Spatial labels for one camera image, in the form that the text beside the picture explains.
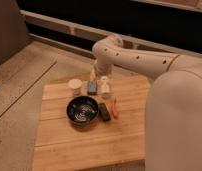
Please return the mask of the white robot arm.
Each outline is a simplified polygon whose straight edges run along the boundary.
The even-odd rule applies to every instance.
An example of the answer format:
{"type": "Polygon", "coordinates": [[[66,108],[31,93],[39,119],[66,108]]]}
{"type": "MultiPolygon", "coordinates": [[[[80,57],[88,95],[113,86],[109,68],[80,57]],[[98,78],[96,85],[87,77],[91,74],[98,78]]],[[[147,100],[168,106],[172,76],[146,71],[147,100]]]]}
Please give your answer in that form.
{"type": "Polygon", "coordinates": [[[145,107],[145,170],[202,171],[202,58],[126,49],[112,34],[92,47],[99,75],[113,64],[151,80],[145,107]]]}

